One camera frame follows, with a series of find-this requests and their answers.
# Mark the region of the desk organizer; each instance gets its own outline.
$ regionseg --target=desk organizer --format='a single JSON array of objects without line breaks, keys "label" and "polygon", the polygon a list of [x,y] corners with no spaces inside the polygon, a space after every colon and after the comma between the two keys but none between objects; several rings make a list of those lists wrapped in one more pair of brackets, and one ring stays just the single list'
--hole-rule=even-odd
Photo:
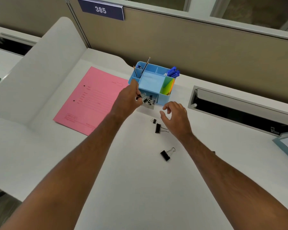
[{"label": "desk organizer", "polygon": [[[144,68],[145,64],[145,62],[139,61],[135,66],[138,76],[140,76],[142,72],[142,69],[138,69],[138,66]],[[139,83],[141,93],[146,93],[147,96],[152,95],[153,100],[156,100],[156,104],[164,105],[169,102],[171,93],[169,95],[162,94],[163,88],[165,88],[172,79],[175,79],[164,75],[168,70],[169,69],[158,65],[148,64],[140,79],[137,78],[135,71],[133,71],[128,83],[130,84],[131,80],[135,79]]]}]

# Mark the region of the beige partition panel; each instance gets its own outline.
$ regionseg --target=beige partition panel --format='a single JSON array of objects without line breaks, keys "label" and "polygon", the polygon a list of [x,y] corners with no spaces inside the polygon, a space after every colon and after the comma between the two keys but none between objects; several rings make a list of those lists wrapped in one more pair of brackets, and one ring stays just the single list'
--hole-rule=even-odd
[{"label": "beige partition panel", "polygon": [[1,27],[38,37],[42,37],[62,16],[73,21],[85,42],[65,0],[0,0]]},{"label": "beige partition panel", "polygon": [[70,2],[92,48],[288,103],[286,40],[130,8],[123,22]]}]

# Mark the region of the pink file folder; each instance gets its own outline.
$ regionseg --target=pink file folder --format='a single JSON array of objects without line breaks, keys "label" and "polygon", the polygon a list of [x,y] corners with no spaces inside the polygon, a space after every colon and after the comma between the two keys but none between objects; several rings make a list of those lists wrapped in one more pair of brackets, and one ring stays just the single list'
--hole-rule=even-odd
[{"label": "pink file folder", "polygon": [[91,67],[54,117],[54,121],[85,135],[110,112],[128,80]]}]

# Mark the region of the hand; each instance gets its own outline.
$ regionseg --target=hand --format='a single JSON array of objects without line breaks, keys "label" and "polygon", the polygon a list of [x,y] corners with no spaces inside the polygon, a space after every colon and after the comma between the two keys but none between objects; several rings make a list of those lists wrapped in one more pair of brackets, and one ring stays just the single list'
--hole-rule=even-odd
[{"label": "hand", "polygon": [[169,120],[163,111],[160,111],[161,119],[171,133],[182,142],[184,139],[193,136],[191,125],[188,119],[187,110],[177,102],[168,102],[164,105],[163,110],[167,109],[167,113],[172,112]]},{"label": "hand", "polygon": [[125,120],[136,108],[143,104],[141,98],[135,100],[135,97],[139,94],[141,94],[139,84],[135,79],[132,79],[130,85],[119,93],[110,113]]}]

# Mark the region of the desk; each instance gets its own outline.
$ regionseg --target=desk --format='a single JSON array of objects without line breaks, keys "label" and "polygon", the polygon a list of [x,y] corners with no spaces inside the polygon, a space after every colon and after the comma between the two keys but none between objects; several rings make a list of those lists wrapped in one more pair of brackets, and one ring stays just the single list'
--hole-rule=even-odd
[{"label": "desk", "polygon": [[[117,56],[87,49],[27,126],[0,118],[0,189],[23,201],[85,138],[52,119],[91,66],[124,79],[133,71]],[[177,78],[171,100],[187,107],[194,85],[288,112],[288,104],[184,75]],[[124,122],[76,229],[232,229],[181,144],[171,133],[154,133],[150,120],[161,123],[159,110],[158,105],[140,107]],[[187,111],[204,144],[288,208],[288,157],[272,142],[274,136]],[[160,152],[171,147],[177,151],[165,162]]]}]

